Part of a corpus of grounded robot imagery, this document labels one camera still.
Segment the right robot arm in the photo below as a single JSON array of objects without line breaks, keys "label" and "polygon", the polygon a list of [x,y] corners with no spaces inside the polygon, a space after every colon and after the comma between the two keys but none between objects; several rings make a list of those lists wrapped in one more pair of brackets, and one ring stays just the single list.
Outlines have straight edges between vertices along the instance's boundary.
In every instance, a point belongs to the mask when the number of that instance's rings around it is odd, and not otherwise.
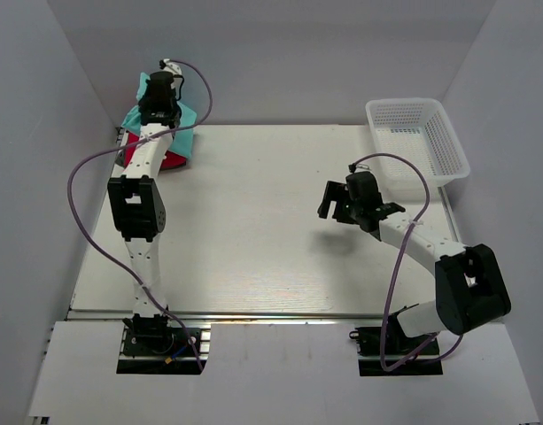
[{"label": "right robot arm", "polygon": [[357,225],[376,240],[404,253],[434,277],[435,299],[391,315],[387,340],[400,353],[410,352],[420,336],[448,330],[462,336],[511,312],[511,300],[493,250],[449,240],[415,221],[406,209],[385,203],[371,172],[328,181],[318,216]]}]

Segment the teal t-shirt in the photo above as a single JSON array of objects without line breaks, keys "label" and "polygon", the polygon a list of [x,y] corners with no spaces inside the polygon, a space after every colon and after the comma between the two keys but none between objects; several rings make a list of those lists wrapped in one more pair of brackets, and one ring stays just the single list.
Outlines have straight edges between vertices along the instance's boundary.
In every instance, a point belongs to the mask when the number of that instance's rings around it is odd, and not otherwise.
[{"label": "teal t-shirt", "polygon": [[[140,73],[139,85],[136,92],[136,99],[140,100],[146,90],[146,82],[150,79],[147,73]],[[196,123],[197,113],[181,101],[177,102],[181,108],[180,128],[192,126]],[[134,106],[122,121],[121,127],[134,135],[140,135],[141,117],[138,106]],[[168,150],[186,159],[192,158],[193,130],[182,130],[174,134],[174,140]]]}]

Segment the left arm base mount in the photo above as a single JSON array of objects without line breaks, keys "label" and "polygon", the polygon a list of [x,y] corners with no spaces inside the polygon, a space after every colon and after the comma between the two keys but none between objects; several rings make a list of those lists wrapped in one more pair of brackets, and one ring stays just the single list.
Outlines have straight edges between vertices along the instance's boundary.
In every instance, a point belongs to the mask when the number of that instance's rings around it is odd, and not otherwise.
[{"label": "left arm base mount", "polygon": [[207,362],[209,331],[182,328],[161,315],[122,320],[119,375],[200,375]]}]

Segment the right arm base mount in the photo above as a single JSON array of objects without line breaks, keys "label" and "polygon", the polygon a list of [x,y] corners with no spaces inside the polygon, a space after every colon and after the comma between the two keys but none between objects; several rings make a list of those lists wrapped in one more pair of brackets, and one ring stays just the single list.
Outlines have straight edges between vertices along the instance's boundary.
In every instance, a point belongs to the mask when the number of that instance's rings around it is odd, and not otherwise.
[{"label": "right arm base mount", "polygon": [[[391,372],[385,372],[380,362],[380,327],[358,327],[349,332],[349,339],[357,344],[358,367],[360,377],[382,376],[434,376],[442,375],[440,349],[436,340],[431,341],[423,350],[404,365]],[[388,341],[385,344],[385,360],[391,366],[405,357],[428,337],[408,338],[397,336],[387,331]]]}]

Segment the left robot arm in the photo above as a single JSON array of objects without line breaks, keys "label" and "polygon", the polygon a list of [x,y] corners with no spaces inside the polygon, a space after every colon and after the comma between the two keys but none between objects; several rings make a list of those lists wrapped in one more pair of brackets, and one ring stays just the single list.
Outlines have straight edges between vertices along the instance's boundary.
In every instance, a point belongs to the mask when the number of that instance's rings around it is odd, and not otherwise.
[{"label": "left robot arm", "polygon": [[173,142],[170,130],[180,124],[177,100],[182,83],[179,69],[166,67],[150,75],[138,101],[140,143],[121,176],[111,178],[107,186],[114,226],[128,249],[131,270],[140,278],[133,312],[143,318],[167,309],[159,266],[159,239],[167,213],[156,179]]}]

